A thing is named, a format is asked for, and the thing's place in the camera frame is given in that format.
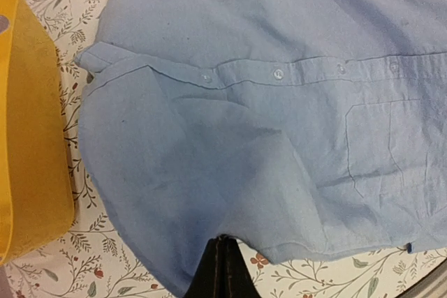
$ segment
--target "floral pattern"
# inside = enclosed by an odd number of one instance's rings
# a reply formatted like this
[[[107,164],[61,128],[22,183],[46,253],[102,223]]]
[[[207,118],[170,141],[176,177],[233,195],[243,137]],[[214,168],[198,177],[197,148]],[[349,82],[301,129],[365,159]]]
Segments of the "floral pattern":
[[[172,297],[119,238],[78,151],[81,91],[91,77],[73,57],[94,42],[106,1],[27,0],[57,46],[76,219],[57,241],[6,265],[16,298]],[[394,248],[336,262],[271,265],[244,244],[240,248],[265,298],[393,298],[447,258],[447,249],[409,255]]]

